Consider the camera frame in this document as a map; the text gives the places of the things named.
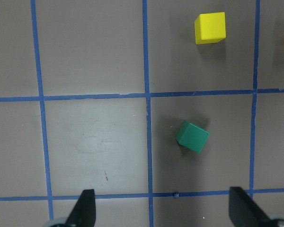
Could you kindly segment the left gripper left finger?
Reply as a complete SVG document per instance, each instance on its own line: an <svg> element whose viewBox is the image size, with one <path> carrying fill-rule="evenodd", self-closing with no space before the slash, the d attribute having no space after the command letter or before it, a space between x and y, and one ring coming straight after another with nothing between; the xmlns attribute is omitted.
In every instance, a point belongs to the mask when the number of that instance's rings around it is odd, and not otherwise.
<svg viewBox="0 0 284 227"><path fill-rule="evenodd" d="M95 191L94 189L83 190L64 225L66 227L93 227L95 222Z"/></svg>

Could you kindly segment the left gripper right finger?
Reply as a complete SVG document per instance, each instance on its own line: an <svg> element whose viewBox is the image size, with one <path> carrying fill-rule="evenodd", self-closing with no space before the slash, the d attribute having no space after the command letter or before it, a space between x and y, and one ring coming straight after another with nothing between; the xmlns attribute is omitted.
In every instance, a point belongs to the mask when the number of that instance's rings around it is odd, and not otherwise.
<svg viewBox="0 0 284 227"><path fill-rule="evenodd" d="M235 227L278 226L278 220L269 218L241 187L230 187L228 211Z"/></svg>

